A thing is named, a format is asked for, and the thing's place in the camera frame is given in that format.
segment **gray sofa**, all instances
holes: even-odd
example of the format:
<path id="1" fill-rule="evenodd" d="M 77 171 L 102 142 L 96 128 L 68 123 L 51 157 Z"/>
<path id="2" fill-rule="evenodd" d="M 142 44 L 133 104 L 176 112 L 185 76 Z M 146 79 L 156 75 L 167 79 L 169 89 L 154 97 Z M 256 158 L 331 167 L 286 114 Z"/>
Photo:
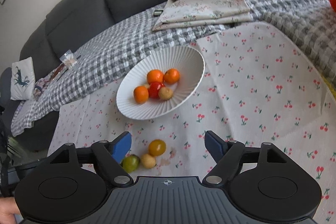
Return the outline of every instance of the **gray sofa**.
<path id="1" fill-rule="evenodd" d="M 67 51 L 75 52 L 88 40 L 108 27 L 166 0 L 62 0 L 31 34 L 20 60 L 32 57 L 35 77 L 40 79 L 55 69 Z M 11 121 L 19 101 L 10 100 L 11 68 L 0 77 L 0 119 L 11 135 Z M 30 151 L 47 149 L 58 121 L 58 112 L 36 121 L 34 127 L 17 136 L 16 141 Z"/>

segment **red fruit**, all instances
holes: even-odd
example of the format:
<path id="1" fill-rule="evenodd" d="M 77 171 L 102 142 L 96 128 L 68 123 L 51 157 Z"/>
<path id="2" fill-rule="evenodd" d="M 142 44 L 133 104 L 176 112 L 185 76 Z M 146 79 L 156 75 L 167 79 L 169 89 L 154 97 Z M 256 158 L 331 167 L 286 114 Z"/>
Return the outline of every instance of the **red fruit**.
<path id="1" fill-rule="evenodd" d="M 149 97 L 152 99 L 159 99 L 159 90 L 165 85 L 160 82 L 153 82 L 148 88 Z"/>

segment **deer print pillow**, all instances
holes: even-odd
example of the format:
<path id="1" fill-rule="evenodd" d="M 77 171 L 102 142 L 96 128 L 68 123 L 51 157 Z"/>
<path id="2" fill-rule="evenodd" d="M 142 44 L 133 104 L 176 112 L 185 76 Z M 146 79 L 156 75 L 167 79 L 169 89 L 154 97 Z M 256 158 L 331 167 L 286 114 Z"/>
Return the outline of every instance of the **deer print pillow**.
<path id="1" fill-rule="evenodd" d="M 35 86 L 33 59 L 31 57 L 12 64 L 10 83 L 11 100 L 29 100 Z"/>

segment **white bowl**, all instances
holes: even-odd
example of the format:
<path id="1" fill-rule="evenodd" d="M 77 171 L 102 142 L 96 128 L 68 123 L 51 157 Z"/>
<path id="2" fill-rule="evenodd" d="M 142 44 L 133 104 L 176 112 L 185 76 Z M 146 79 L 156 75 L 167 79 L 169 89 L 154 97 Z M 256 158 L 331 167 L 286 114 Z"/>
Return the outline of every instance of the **white bowl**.
<path id="1" fill-rule="evenodd" d="M 168 101 L 149 99 L 137 104 L 133 91 L 147 83 L 147 73 L 159 69 L 163 73 L 175 68 L 180 72 L 180 80 L 174 85 L 166 85 L 174 91 Z M 196 90 L 204 75 L 204 59 L 199 51 L 190 47 L 168 47 L 153 52 L 140 61 L 121 82 L 117 92 L 117 106 L 120 112 L 134 120 L 148 120 L 165 115 L 183 104 Z"/>

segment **plastic bag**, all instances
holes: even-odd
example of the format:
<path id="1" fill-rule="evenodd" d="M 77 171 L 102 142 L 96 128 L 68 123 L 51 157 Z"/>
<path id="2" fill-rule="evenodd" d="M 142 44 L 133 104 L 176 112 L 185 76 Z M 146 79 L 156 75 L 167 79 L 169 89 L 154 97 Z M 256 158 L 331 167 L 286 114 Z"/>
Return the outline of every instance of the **plastic bag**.
<path id="1" fill-rule="evenodd" d="M 74 57 L 74 54 L 70 50 L 68 50 L 64 55 L 62 55 L 60 60 L 69 69 L 71 69 L 77 63 L 76 57 Z"/>

